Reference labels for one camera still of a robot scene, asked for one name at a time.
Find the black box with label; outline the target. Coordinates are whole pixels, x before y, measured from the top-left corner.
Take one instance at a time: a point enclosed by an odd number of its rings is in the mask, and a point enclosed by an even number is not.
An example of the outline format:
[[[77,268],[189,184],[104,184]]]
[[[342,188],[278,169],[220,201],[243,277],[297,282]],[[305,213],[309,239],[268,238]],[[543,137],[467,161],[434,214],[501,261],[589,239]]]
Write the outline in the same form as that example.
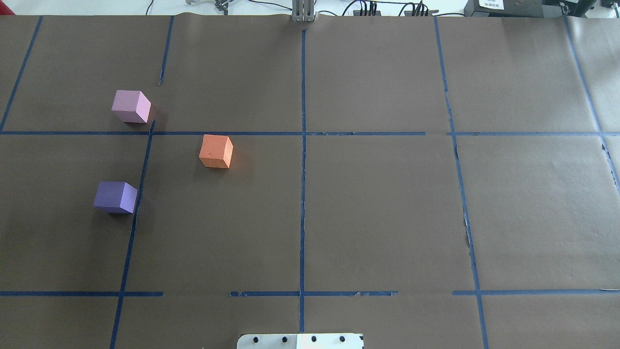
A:
[[[576,7],[564,0],[468,0],[466,17],[555,18],[567,16]]]

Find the aluminium frame post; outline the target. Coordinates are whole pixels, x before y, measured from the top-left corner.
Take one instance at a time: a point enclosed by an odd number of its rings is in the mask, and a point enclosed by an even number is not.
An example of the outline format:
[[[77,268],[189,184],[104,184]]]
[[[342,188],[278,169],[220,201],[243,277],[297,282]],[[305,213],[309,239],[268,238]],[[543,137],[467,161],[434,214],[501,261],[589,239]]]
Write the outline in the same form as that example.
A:
[[[292,0],[293,22],[314,22],[316,18],[314,0]]]

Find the pink foam cube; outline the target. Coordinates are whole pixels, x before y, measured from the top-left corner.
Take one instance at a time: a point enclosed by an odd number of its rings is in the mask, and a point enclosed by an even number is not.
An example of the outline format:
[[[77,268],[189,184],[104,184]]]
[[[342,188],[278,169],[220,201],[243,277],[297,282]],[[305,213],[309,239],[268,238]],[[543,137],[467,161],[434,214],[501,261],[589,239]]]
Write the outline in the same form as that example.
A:
[[[117,89],[111,112],[123,122],[146,124],[151,106],[141,91]]]

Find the purple foam cube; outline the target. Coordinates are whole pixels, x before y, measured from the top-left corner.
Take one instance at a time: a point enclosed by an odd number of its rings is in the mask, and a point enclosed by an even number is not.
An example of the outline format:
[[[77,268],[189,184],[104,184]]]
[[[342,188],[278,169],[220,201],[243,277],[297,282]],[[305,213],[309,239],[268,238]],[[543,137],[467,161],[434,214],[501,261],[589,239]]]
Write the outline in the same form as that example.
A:
[[[93,207],[110,214],[133,214],[138,190],[126,182],[100,181]]]

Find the brown paper table cover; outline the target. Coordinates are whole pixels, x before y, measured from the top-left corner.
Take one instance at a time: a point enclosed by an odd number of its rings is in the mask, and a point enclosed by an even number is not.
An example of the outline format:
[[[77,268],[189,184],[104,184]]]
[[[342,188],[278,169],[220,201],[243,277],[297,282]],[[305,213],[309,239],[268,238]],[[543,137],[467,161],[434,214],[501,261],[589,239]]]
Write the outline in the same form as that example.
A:
[[[1,347],[617,349],[618,90],[611,18],[2,16]]]

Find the orange foam cube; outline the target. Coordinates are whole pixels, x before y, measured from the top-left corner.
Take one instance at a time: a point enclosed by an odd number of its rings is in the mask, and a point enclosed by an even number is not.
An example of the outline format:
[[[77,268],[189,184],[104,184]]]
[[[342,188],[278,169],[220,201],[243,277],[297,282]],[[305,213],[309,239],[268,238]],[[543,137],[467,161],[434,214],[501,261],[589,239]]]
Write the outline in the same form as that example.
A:
[[[228,169],[231,165],[233,150],[234,145],[230,137],[204,134],[199,151],[199,160],[209,168]]]

